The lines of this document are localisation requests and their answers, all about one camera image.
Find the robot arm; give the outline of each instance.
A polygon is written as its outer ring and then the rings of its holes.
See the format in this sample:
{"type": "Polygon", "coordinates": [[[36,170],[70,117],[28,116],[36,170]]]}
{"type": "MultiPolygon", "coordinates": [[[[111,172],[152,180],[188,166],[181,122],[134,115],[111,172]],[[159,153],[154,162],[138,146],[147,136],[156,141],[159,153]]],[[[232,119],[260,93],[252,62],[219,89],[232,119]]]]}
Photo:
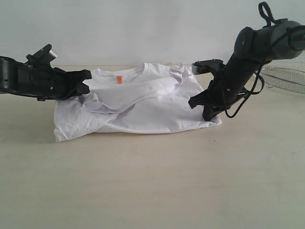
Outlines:
{"type": "Polygon", "coordinates": [[[82,82],[91,79],[90,71],[52,68],[50,62],[56,57],[50,44],[27,55],[26,63],[0,56],[0,93],[35,97],[38,101],[65,100],[89,93],[89,87],[82,82]]]}
{"type": "Polygon", "coordinates": [[[259,75],[264,64],[273,60],[293,59],[305,49],[305,26],[288,19],[274,20],[266,2],[259,4],[261,16],[267,25],[260,30],[246,27],[239,33],[234,53],[226,65],[221,60],[199,61],[193,64],[194,74],[211,72],[214,79],[202,93],[190,98],[191,108],[204,105],[203,118],[211,120],[225,111],[227,116],[235,117],[241,106],[254,92],[258,80],[264,80],[259,75]],[[256,80],[251,91],[244,88],[250,77],[256,74],[256,80]],[[230,107],[244,98],[234,115],[227,112],[230,107]]]}

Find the wire basket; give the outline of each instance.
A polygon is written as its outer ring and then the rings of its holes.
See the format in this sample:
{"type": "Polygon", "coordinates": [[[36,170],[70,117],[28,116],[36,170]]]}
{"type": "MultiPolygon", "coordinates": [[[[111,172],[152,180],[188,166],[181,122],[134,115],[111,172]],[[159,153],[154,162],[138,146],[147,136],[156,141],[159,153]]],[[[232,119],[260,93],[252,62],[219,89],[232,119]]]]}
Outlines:
{"type": "Polygon", "coordinates": [[[261,75],[270,87],[305,94],[305,52],[291,60],[272,61],[261,75]]]}

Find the beige table surface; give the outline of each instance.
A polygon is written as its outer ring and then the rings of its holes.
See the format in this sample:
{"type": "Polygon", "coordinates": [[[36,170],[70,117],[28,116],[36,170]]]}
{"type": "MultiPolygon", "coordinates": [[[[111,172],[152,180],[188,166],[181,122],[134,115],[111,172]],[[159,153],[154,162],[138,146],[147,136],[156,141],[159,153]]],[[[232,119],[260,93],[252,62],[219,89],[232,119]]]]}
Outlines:
{"type": "Polygon", "coordinates": [[[266,87],[216,128],[63,143],[54,102],[0,105],[0,229],[305,228],[304,95],[266,87]]]}

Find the white t-shirt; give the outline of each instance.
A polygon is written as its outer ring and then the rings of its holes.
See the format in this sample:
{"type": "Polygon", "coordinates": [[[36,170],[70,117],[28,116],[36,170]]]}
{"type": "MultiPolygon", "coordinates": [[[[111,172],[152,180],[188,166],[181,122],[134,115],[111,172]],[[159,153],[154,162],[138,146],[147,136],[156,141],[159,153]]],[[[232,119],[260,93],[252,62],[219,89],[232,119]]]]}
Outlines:
{"type": "Polygon", "coordinates": [[[203,89],[183,64],[144,63],[116,72],[95,69],[91,74],[92,79],[84,81],[89,94],[56,101],[57,142],[93,132],[166,134],[221,124],[219,117],[204,121],[202,106],[190,108],[189,98],[203,89]]]}

